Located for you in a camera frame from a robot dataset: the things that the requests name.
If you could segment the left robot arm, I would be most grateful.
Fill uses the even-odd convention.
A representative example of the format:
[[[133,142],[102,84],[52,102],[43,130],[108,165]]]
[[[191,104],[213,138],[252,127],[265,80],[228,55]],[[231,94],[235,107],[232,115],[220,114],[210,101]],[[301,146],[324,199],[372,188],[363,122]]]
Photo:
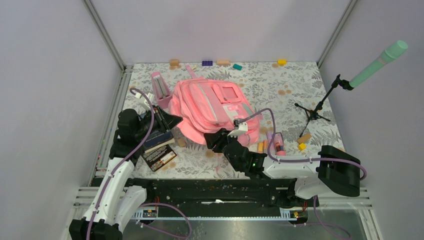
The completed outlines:
[[[117,129],[109,152],[106,174],[90,207],[81,219],[73,219],[69,234],[73,240],[121,240],[136,209],[155,200],[155,192],[146,186],[131,186],[123,199],[124,189],[137,161],[144,152],[142,146],[154,131],[168,133],[182,117],[151,106],[140,115],[135,109],[118,114]]]

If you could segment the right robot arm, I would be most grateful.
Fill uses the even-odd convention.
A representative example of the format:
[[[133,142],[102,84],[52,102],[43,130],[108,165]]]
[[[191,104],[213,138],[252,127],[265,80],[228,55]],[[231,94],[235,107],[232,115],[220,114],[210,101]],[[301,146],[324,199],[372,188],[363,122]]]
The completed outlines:
[[[293,206],[330,192],[358,197],[366,177],[359,159],[331,145],[309,156],[281,156],[250,151],[224,128],[203,136],[209,150],[222,153],[234,170],[250,179],[293,179],[294,187],[286,193]]]

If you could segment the pink student backpack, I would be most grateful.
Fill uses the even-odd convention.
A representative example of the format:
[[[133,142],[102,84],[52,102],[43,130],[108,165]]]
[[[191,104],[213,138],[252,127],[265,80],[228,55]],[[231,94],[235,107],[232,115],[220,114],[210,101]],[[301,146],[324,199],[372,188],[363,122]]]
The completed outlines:
[[[245,147],[255,144],[260,137],[260,116],[254,110],[241,88],[225,80],[196,77],[187,66],[190,79],[176,83],[169,113],[182,117],[177,127],[189,140],[205,145],[204,133],[216,133],[221,128],[232,131],[234,121],[246,119],[248,132],[238,141]]]

